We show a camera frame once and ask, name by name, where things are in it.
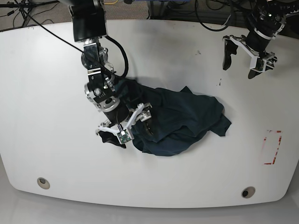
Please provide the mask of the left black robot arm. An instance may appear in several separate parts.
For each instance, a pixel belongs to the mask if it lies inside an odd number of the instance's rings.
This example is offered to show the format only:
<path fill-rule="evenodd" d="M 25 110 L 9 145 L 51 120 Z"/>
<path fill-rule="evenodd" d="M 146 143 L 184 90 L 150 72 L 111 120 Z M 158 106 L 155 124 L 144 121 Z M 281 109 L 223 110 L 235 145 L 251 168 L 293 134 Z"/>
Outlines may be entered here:
<path fill-rule="evenodd" d="M 297 0 L 288 3 L 278 0 L 257 0 L 246 19 L 248 35 L 223 37 L 223 70 L 230 68 L 231 56 L 237 54 L 239 47 L 251 57 L 248 79 L 274 69 L 278 59 L 274 52 L 266 52 L 266 47 L 284 29 L 286 18 L 298 13 L 299 2 Z"/>

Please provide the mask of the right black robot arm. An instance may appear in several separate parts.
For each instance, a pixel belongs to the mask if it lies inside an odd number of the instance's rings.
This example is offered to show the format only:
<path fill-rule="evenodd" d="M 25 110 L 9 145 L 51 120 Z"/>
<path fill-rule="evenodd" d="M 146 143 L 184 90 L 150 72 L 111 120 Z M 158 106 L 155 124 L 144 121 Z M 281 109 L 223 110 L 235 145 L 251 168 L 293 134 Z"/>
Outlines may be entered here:
<path fill-rule="evenodd" d="M 74 41 L 83 43 L 81 62 L 88 73 L 85 95 L 107 118 L 96 129 L 96 135 L 104 143 L 125 148 L 134 139 L 132 126 L 151 119 L 151 104 L 141 102 L 141 86 L 126 78 L 128 57 L 124 48 L 108 35 L 104 1 L 64 0 L 63 3 L 71 14 Z M 116 75 L 108 61 L 108 49 L 101 46 L 101 38 L 120 49 L 125 65 L 121 76 Z"/>

